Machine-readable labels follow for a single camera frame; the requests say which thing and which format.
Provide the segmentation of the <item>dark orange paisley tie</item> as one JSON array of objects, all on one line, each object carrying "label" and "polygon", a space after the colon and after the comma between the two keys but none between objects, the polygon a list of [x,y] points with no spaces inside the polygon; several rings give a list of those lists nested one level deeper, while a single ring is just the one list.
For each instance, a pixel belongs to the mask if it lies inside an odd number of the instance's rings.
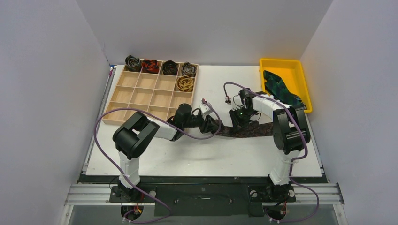
[{"label": "dark orange paisley tie", "polygon": [[262,137],[262,136],[272,136],[273,135],[273,123],[263,123],[260,124],[257,121],[251,122],[245,128],[243,128],[238,133],[231,133],[232,127],[222,124],[222,129],[218,130],[215,135],[230,137],[230,138],[250,138],[250,137]]}]

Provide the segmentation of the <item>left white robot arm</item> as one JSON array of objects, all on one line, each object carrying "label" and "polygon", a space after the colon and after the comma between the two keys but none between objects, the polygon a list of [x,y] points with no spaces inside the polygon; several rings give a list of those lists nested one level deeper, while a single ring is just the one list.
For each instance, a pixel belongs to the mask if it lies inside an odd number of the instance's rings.
[{"label": "left white robot arm", "polygon": [[193,110],[189,104],[180,104],[166,122],[147,117],[143,112],[133,113],[114,133],[113,141],[119,152],[122,172],[118,180],[121,195],[129,202],[142,196],[138,184],[139,158],[154,138],[177,141],[187,128],[198,128],[203,134],[215,135],[222,122],[211,116],[212,109],[201,104]]}]

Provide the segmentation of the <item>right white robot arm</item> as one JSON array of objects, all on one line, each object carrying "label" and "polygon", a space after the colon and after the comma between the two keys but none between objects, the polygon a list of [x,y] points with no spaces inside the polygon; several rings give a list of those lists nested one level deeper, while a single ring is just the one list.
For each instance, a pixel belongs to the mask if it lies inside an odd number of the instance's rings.
[{"label": "right white robot arm", "polygon": [[265,195],[272,201],[293,197],[291,174],[295,161],[308,155],[311,136],[304,108],[281,103],[264,92],[242,89],[240,104],[229,111],[232,121],[230,134],[272,136],[278,148],[278,159],[269,173]]}]

